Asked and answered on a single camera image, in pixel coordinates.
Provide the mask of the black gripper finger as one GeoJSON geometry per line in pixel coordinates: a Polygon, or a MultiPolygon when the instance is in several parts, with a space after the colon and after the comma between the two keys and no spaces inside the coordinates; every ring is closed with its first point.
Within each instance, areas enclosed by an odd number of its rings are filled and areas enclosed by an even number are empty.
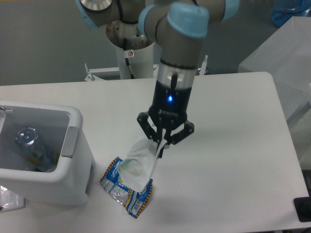
{"type": "Polygon", "coordinates": [[[152,128],[151,124],[148,122],[149,113],[141,112],[137,117],[137,122],[139,123],[141,129],[145,133],[148,139],[153,140],[158,145],[162,140],[162,120],[158,119],[158,124],[156,126],[156,131],[152,128]]]}
{"type": "Polygon", "coordinates": [[[185,121],[184,122],[184,128],[180,130],[179,132],[171,135],[172,129],[168,128],[164,134],[164,139],[167,141],[164,144],[164,147],[162,149],[162,153],[164,149],[168,149],[170,145],[176,145],[192,133],[194,133],[194,124],[190,121],[185,121]]]}

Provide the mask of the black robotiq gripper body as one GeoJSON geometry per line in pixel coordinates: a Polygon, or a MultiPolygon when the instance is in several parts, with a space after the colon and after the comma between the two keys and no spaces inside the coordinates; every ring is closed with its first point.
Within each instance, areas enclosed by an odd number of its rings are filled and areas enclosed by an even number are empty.
{"type": "Polygon", "coordinates": [[[184,128],[184,122],[188,121],[187,107],[192,88],[171,89],[159,81],[155,84],[153,102],[149,108],[149,116],[154,124],[158,119],[162,120],[162,129],[172,129],[171,135],[184,128]]]}

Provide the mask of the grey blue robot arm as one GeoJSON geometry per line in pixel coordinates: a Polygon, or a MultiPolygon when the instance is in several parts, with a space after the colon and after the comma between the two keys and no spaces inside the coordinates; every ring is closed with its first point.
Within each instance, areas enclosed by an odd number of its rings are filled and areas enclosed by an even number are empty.
{"type": "Polygon", "coordinates": [[[120,21],[136,25],[138,34],[162,48],[153,102],[137,121],[160,149],[194,132],[187,107],[202,44],[210,23],[234,16],[237,0],[173,0],[147,5],[143,0],[78,0],[89,27],[120,21]]]}

